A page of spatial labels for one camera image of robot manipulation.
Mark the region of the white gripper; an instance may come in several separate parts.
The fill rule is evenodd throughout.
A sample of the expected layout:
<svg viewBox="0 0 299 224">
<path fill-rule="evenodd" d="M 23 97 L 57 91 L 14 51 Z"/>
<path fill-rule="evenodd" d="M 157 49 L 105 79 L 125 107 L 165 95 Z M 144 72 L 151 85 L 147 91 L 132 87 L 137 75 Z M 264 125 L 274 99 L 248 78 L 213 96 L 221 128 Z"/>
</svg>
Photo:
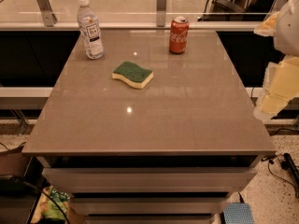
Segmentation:
<svg viewBox="0 0 299 224">
<path fill-rule="evenodd" d="M 288 0 L 255 29 L 260 36 L 273 36 L 276 50 L 287 56 L 279 63 L 270 62 L 265 70 L 263 89 L 253 115 L 259 120 L 275 117 L 299 93 L 299 0 Z"/>
</svg>

